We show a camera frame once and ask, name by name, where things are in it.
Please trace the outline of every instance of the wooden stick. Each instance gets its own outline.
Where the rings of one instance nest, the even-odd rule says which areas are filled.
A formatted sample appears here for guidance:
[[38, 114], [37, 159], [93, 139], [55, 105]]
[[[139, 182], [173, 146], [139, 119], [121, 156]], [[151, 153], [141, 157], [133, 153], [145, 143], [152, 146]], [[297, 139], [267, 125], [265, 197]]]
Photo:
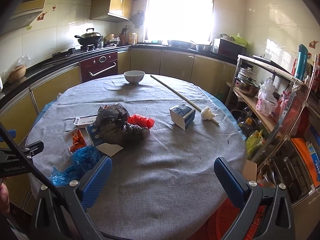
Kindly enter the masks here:
[[[155, 80], [157, 80], [159, 83], [163, 84], [165, 87], [169, 88], [171, 91], [175, 92], [179, 97], [183, 98], [184, 100], [186, 100], [190, 105], [192, 105], [194, 108], [198, 109], [200, 112], [202, 111], [202, 109], [197, 106], [195, 103], [191, 102], [188, 98], [184, 97], [182, 94], [180, 94], [179, 92], [177, 92], [176, 90], [174, 90], [173, 88], [169, 87], [167, 84], [163, 83], [162, 81], [160, 81], [159, 79], [157, 79], [155, 76], [150, 75], [150, 77], [154, 78]], [[214, 118], [211, 119], [215, 124], [219, 125], [219, 122], [216, 121]]]

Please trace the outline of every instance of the teal thermos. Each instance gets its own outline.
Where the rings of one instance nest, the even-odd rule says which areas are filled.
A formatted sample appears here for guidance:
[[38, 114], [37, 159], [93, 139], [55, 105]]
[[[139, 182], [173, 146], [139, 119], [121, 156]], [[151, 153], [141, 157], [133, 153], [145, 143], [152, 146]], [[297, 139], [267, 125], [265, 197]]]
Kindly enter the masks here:
[[296, 66], [295, 78], [303, 80], [304, 73], [306, 71], [306, 65], [308, 62], [308, 49], [303, 45], [299, 45], [298, 62]]

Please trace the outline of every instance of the black countertop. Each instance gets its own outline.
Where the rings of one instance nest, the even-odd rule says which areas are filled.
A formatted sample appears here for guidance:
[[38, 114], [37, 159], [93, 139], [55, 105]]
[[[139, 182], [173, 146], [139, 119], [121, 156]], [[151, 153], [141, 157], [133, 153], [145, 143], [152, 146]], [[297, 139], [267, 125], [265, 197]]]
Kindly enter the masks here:
[[227, 62], [233, 65], [237, 64], [236, 59], [225, 57], [213, 52], [204, 53], [204, 52], [199, 52], [192, 49], [181, 49], [181, 48], [175, 48], [170, 46], [152, 45], [152, 44], [137, 44], [133, 46], [124, 45], [124, 46], [117, 46], [117, 47], [108, 47], [108, 48], [97, 49], [97, 50], [92, 50], [92, 51], [82, 52], [82, 53], [80, 53], [80, 51], [77, 51], [72, 56], [69, 56], [60, 60], [53, 60], [52, 58], [49, 58], [36, 65], [33, 65], [30, 68], [27, 68], [25, 77], [23, 78], [23, 80], [21, 80], [18, 83], [14, 83], [12, 85], [5, 83], [4, 89], [0, 94], [0, 108], [5, 106], [12, 98], [14, 98], [24, 89], [26, 89], [32, 83], [36, 82], [40, 78], [43, 78], [49, 75], [50, 73], [56, 70], [59, 70], [60, 68], [66, 67], [71, 64], [75, 64], [79, 61], [89, 59], [91, 57], [103, 55], [108, 52], [115, 52], [115, 51], [121, 52], [121, 51], [127, 51], [129, 49], [167, 49], [172, 51], [180, 51], [180, 52], [186, 52], [186, 53], [192, 53], [192, 54], [201, 55], [205, 57], [210, 57], [210, 58]]

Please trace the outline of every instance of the white crumpled tissue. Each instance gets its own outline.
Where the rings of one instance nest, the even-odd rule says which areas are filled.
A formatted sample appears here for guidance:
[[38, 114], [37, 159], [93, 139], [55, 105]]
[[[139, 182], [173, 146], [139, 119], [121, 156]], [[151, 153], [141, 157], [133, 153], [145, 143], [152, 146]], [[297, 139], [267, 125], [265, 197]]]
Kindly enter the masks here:
[[202, 120], [212, 120], [214, 117], [216, 117], [217, 114], [215, 114], [212, 109], [208, 106], [206, 106], [204, 109], [201, 110], [201, 118]]

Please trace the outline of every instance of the round table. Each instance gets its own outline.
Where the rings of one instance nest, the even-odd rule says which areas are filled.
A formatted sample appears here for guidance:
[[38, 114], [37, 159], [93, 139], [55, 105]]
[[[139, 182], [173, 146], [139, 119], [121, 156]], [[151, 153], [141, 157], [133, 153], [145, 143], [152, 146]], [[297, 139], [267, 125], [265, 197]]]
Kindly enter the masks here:
[[[185, 101], [145, 75], [129, 84], [123, 75], [101, 78], [68, 89], [33, 127], [27, 144], [43, 141], [34, 165], [47, 177], [71, 164], [62, 136], [73, 130], [75, 117], [97, 114], [100, 106], [121, 103], [129, 114], [155, 119], [150, 135], [112, 157], [112, 173], [87, 211], [103, 232], [131, 239], [186, 239], [195, 233], [226, 195], [214, 174], [214, 160], [223, 156], [241, 171], [246, 146], [225, 113], [201, 90], [186, 81], [156, 76], [203, 108], [217, 113], [216, 125], [196, 111], [186, 131], [171, 121], [169, 108]], [[41, 183], [30, 174], [36, 196]]]

